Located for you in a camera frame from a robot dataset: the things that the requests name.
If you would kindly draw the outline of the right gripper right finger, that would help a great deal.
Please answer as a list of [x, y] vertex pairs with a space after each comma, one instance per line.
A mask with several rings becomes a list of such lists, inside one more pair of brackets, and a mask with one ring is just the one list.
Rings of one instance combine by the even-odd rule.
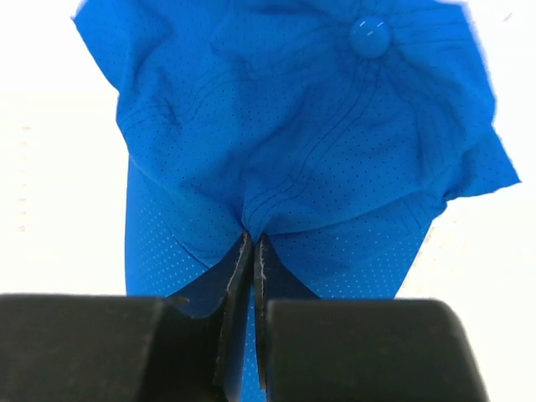
[[322, 299], [255, 247], [259, 381], [269, 401], [485, 401], [461, 321], [431, 299]]

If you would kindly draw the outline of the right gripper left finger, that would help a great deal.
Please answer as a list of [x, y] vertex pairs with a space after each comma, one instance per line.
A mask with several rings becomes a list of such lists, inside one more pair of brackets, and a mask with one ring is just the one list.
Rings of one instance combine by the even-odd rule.
[[2, 295], [2, 400], [238, 400], [251, 272], [242, 234], [168, 297]]

